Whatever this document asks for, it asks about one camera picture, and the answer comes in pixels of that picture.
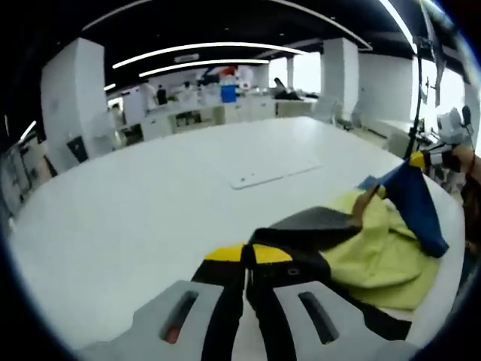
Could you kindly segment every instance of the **black ceiling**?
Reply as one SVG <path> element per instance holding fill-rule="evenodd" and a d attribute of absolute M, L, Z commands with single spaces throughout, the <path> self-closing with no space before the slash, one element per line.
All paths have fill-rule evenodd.
<path fill-rule="evenodd" d="M 422 14 L 414 0 L 390 2 L 414 35 L 426 36 Z M 335 26 L 310 14 L 268 0 L 145 1 L 83 30 L 91 22 L 130 3 L 132 0 L 43 0 L 33 2 L 27 10 L 20 2 L 8 4 L 9 8 L 3 14 L 11 21 L 2 22 L 3 50 L 10 54 L 2 67 L 2 104 L 10 120 L 11 139 L 8 142 L 17 140 L 33 120 L 41 120 L 41 68 L 79 36 L 104 46 L 105 82 L 117 86 L 138 81 L 138 74 L 142 71 L 171 65 L 174 56 L 183 52 L 154 56 L 118 69 L 112 69 L 112 64 L 166 47 L 211 41 L 287 45 L 312 38 L 346 36 Z M 410 48 L 406 41 L 402 41 L 400 29 L 379 0 L 295 0 L 295 3 L 335 19 L 372 43 L 375 53 L 410 56 Z M 14 29 L 7 25 L 13 21 L 16 24 Z M 378 36 L 386 33 L 399 35 L 401 41 L 386 41 Z M 442 39 L 445 45 L 452 47 L 449 36 L 442 35 Z M 363 47 L 356 39 L 351 40 Z M 322 44 L 306 50 L 315 49 L 322 51 Z M 262 51 L 231 47 L 194 52 L 200 53 L 200 60 L 203 60 L 251 58 Z M 3 124 L 0 124 L 0 134 L 4 134 L 5 140 Z"/>

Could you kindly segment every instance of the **table surface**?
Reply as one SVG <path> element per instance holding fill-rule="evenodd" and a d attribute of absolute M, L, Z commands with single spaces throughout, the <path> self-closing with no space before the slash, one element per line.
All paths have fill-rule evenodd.
<path fill-rule="evenodd" d="M 233 190 L 217 169 L 263 152 L 315 156 L 320 168 Z M 401 160 L 308 117 L 231 124 L 136 144 L 86 162 L 44 184 L 20 212 L 11 250 L 26 289 L 48 324 L 72 348 L 110 340 L 135 310 L 179 279 L 189 280 L 212 249 L 322 205 Z M 461 207 L 428 180 L 450 249 L 407 340 L 426 344 L 458 289 L 464 252 Z M 250 307 L 233 359 L 266 359 Z"/>

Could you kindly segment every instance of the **blue container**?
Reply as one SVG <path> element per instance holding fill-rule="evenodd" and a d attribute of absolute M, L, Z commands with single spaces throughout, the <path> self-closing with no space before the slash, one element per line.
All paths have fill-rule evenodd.
<path fill-rule="evenodd" d="M 235 103 L 237 101 L 235 85 L 222 85 L 220 87 L 220 98 L 222 103 Z"/>

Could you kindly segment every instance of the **yellow-green cloth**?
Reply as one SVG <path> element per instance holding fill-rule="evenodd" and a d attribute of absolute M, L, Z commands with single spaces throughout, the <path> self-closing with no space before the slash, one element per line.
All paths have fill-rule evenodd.
<path fill-rule="evenodd" d="M 362 190 L 335 199 L 328 208 L 351 213 Z M 379 196 L 365 210 L 359 234 L 322 252 L 332 279 L 351 295 L 377 307 L 415 309 L 431 288 L 439 261 L 421 251 L 401 215 Z"/>

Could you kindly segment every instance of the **blue cloth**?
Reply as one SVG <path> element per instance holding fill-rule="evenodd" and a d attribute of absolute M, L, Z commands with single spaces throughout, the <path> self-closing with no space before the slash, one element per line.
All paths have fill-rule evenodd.
<path fill-rule="evenodd" d="M 436 208 L 421 170 L 404 162 L 379 179 L 366 178 L 358 188 L 367 190 L 376 182 L 386 188 L 387 198 L 419 239 L 422 250 L 429 256 L 441 258 L 449 246 L 441 235 Z"/>

